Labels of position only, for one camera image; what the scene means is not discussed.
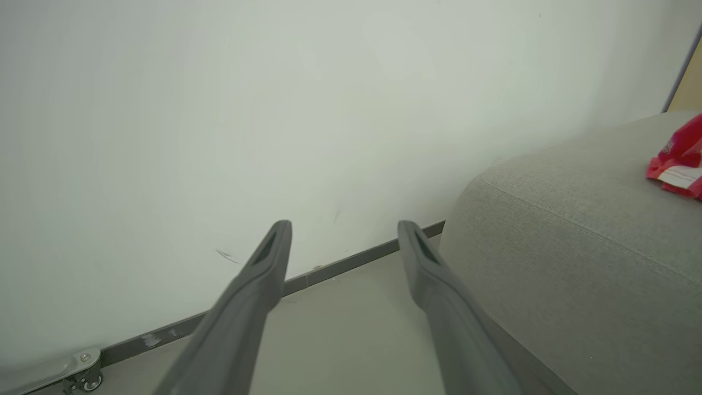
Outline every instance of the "wall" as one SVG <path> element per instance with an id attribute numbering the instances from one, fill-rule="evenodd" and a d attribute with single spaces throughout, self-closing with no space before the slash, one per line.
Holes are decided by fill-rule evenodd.
<path id="1" fill-rule="evenodd" d="M 5 1 L 0 365 L 207 310 L 445 218 L 495 161 L 661 110 L 702 5 Z"/>

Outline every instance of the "wheel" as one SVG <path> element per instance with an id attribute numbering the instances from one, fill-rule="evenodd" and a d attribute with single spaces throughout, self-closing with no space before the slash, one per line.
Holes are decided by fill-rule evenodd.
<path id="1" fill-rule="evenodd" d="M 100 386 L 100 384 L 102 384 L 102 373 L 100 373 L 100 374 L 98 375 L 97 380 L 95 380 L 95 381 L 93 381 L 93 382 L 86 381 L 86 382 L 83 382 L 82 384 L 83 384 L 83 385 L 81 385 L 80 387 L 78 387 L 78 388 L 80 388 L 80 390 L 81 390 L 82 392 L 91 392 L 91 391 L 95 391 L 96 389 L 98 389 L 98 387 Z"/>

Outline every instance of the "floor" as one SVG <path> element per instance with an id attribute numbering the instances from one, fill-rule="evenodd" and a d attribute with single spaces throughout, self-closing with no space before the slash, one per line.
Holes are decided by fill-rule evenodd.
<path id="1" fill-rule="evenodd" d="M 94 394 L 151 394 L 187 341 L 106 367 Z M 266 322 L 251 394 L 283 393 L 444 393 L 429 327 L 409 296 L 398 253 L 281 300 Z M 60 394 L 59 386 L 34 392 Z"/>

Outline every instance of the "gray upholstery fabric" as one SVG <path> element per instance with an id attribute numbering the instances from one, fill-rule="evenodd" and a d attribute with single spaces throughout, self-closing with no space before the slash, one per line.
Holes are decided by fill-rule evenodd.
<path id="1" fill-rule="evenodd" d="M 446 221 L 442 256 L 579 394 L 702 394 L 702 204 L 644 177 L 694 115 L 501 164 Z"/>

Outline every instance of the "baseboard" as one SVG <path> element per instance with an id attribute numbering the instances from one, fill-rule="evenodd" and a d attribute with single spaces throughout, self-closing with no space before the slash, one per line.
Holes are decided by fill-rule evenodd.
<path id="1" fill-rule="evenodd" d="M 431 238 L 439 235 L 443 230 L 444 222 L 441 221 L 424 228 L 424 234 Z M 369 250 L 365 250 L 356 255 L 352 255 L 351 257 L 341 259 L 340 261 L 323 266 L 301 276 L 291 278 L 285 282 L 285 296 L 304 290 L 305 288 L 311 287 L 314 284 L 328 280 L 332 277 L 336 277 L 341 273 L 365 265 L 396 251 L 399 251 L 397 239 L 383 243 Z M 139 354 L 145 353 L 146 351 L 153 350 L 157 347 L 191 335 L 197 328 L 198 324 L 200 324 L 200 321 L 202 321 L 205 314 L 207 314 L 207 312 L 186 318 L 185 320 L 178 321 L 177 323 L 166 325 L 149 333 L 145 333 L 144 335 L 134 337 L 133 339 L 129 339 L 103 349 L 101 358 L 102 366 L 105 367 L 112 365 L 113 363 L 124 361 L 125 359 L 132 358 Z"/>

